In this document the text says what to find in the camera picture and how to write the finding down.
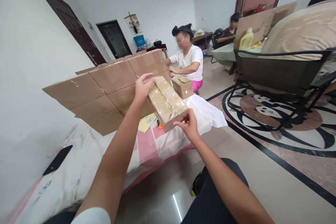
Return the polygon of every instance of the bottle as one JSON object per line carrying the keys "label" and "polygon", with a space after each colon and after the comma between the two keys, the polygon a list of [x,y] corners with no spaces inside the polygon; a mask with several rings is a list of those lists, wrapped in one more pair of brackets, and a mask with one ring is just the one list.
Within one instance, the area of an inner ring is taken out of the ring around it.
{"label": "bottle", "polygon": [[239,50],[246,51],[251,48],[252,46],[252,40],[253,40],[253,32],[252,27],[250,27],[246,34],[241,38]]}

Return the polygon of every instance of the yellow paper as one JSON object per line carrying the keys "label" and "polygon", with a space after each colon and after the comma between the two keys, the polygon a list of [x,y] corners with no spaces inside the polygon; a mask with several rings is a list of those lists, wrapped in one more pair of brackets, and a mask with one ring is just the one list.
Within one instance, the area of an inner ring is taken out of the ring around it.
{"label": "yellow paper", "polygon": [[146,133],[147,130],[150,128],[150,126],[155,121],[155,119],[156,119],[155,113],[145,116],[144,118],[141,119],[138,130],[140,130],[143,133]]}

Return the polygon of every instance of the blue bucket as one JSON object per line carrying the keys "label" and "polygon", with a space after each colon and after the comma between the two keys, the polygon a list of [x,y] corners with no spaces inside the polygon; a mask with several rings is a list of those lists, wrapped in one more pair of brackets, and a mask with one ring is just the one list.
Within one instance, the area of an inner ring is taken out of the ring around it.
{"label": "blue bucket", "polygon": [[139,51],[146,49],[146,41],[143,35],[135,36],[134,41]]}

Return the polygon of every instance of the white sleeve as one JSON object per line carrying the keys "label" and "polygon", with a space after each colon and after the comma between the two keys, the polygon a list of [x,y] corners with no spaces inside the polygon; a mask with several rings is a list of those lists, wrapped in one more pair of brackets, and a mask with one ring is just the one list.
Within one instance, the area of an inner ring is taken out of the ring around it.
{"label": "white sleeve", "polygon": [[179,57],[178,57],[178,53],[179,52],[177,52],[177,53],[175,53],[173,56],[170,56],[168,59],[170,59],[170,62],[172,63],[172,64],[174,64],[174,63],[177,63],[178,61],[179,61]]}
{"label": "white sleeve", "polygon": [[81,212],[71,224],[111,224],[111,219],[104,208],[93,207]]}
{"label": "white sleeve", "polygon": [[200,64],[203,62],[203,52],[199,47],[191,54],[191,63],[193,62],[199,62]]}

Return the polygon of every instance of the dark doorway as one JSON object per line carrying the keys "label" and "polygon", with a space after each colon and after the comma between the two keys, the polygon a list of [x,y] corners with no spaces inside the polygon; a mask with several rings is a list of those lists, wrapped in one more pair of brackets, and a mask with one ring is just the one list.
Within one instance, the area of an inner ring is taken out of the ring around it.
{"label": "dark doorway", "polygon": [[63,22],[63,24],[67,27],[69,32],[84,50],[92,63],[94,65],[106,63],[105,59],[100,54],[99,50],[91,40],[86,30],[83,28],[82,24],[79,22],[70,6],[63,0],[46,1]]}
{"label": "dark doorway", "polygon": [[117,20],[99,23],[97,27],[116,59],[132,54]]}

